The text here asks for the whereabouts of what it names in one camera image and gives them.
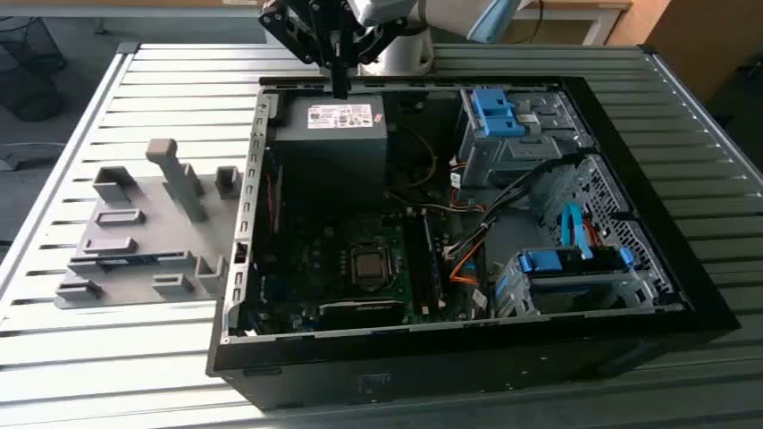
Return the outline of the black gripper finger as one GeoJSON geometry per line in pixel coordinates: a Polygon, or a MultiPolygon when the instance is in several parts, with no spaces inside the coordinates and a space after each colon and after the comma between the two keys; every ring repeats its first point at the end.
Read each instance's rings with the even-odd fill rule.
{"type": "Polygon", "coordinates": [[[330,93],[341,97],[341,73],[333,67],[334,55],[325,30],[314,30],[314,1],[265,1],[258,22],[265,31],[304,63],[314,63],[326,73],[330,93]]]}
{"type": "Polygon", "coordinates": [[[352,87],[349,75],[357,65],[373,63],[397,35],[397,24],[376,26],[361,37],[348,29],[340,31],[340,98],[348,97],[352,87]]]}

